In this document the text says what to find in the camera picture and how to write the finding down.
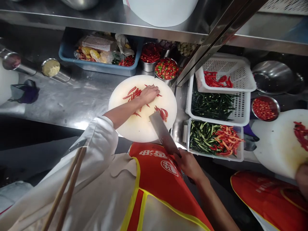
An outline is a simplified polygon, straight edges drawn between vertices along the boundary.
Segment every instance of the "red apron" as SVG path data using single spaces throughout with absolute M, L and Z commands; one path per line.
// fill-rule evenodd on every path
M 147 196 L 151 195 L 181 217 L 204 230 L 213 230 L 191 194 L 181 172 L 165 149 L 152 143 L 133 143 L 129 155 L 136 160 L 137 177 L 121 231 L 142 230 Z
M 230 180 L 238 197 L 278 230 L 308 230 L 308 203 L 298 187 L 249 171 L 237 172 Z

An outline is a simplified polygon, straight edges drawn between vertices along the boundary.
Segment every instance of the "knife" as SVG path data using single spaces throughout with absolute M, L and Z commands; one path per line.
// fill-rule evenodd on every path
M 179 149 L 177 148 L 174 140 L 172 139 L 168 129 L 166 128 L 163 119 L 160 116 L 160 113 L 157 111 L 149 116 L 150 121 L 156 131 L 156 134 L 163 144 L 169 155 L 176 153 L 180 158 L 182 158 Z

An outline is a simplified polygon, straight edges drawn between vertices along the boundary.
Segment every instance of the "cutting board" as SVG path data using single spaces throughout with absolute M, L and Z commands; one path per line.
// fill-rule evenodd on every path
M 0 59 L 0 105 L 11 98 L 11 84 L 18 84 L 18 73 L 5 70 L 2 66 L 2 59 Z
M 258 120 L 252 125 L 252 131 L 260 138 L 253 151 L 256 158 L 269 170 L 292 179 L 300 164 L 308 159 L 308 152 L 294 134 L 294 121 L 308 128 L 308 110 L 282 112 L 275 121 Z
M 158 86 L 160 95 L 162 97 L 156 97 L 155 100 L 142 107 L 141 112 L 136 111 L 139 116 L 132 115 L 121 127 L 117 129 L 117 132 L 124 138 L 133 142 L 151 142 L 158 139 L 158 136 L 150 122 L 149 116 L 155 112 L 155 106 L 163 108 L 168 112 L 167 122 L 164 122 L 169 130 L 176 118 L 177 106 L 176 99 L 172 90 L 160 79 L 154 78 L 148 75 L 136 75 L 124 80 L 113 91 L 109 100 L 109 110 L 122 105 L 128 101 L 123 99 L 127 96 L 127 93 L 133 88 L 137 87 L 143 90 L 146 85 Z

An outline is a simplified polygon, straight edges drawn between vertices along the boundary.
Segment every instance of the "wooden chopsticks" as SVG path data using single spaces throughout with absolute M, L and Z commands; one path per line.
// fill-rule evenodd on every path
M 80 170 L 80 167 L 81 167 L 81 163 L 82 163 L 82 160 L 83 160 L 83 157 L 86 153 L 86 149 L 87 147 L 82 147 L 82 148 L 79 148 L 77 153 L 76 153 L 76 156 L 65 176 L 65 179 L 63 181 L 63 184 L 61 185 L 61 188 L 57 194 L 57 197 L 52 205 L 52 208 L 48 214 L 48 218 L 43 226 L 43 229 L 42 231 L 47 231 L 50 224 L 51 224 L 51 221 L 56 213 L 56 210 L 60 204 L 60 201 L 61 201 L 61 198 L 64 194 L 64 191 L 65 191 L 65 188 L 71 178 L 71 175 L 73 174 L 72 178 L 71 178 L 71 182 L 70 182 L 70 185 L 69 185 L 69 188 L 67 190 L 67 193 L 66 193 L 66 198 L 65 198 L 65 202 L 64 202 L 64 206 L 62 208 L 62 212 L 61 212 L 61 215 L 60 215 L 60 218 L 59 218 L 59 223 L 57 225 L 57 231 L 60 231 L 62 230 L 62 226 L 64 224 L 64 220 L 65 220 L 65 216 L 66 216 L 66 213 L 67 213 L 67 210 L 69 208 L 69 205 L 70 205 L 70 201 L 71 201 L 71 198 L 72 198 L 72 195 L 73 195 L 73 191 L 74 191 L 74 188 L 75 188 L 75 184 L 76 184 L 76 181 L 77 181 L 77 177 L 78 177 L 78 174 L 79 174 L 79 170 Z

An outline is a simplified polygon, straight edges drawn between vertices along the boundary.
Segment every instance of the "hand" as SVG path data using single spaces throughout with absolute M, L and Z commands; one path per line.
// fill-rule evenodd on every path
M 179 167 L 196 183 L 202 180 L 205 175 L 193 154 L 181 148 L 179 148 L 179 151 L 182 158 L 180 158 L 177 154 L 173 155 Z
M 148 85 L 145 89 L 142 90 L 140 96 L 137 97 L 141 100 L 140 106 L 144 106 L 153 102 L 159 93 L 160 91 L 158 90 L 158 87 L 155 87 L 154 85 Z
M 296 182 L 303 196 L 308 200 L 308 162 L 303 163 L 295 175 Z

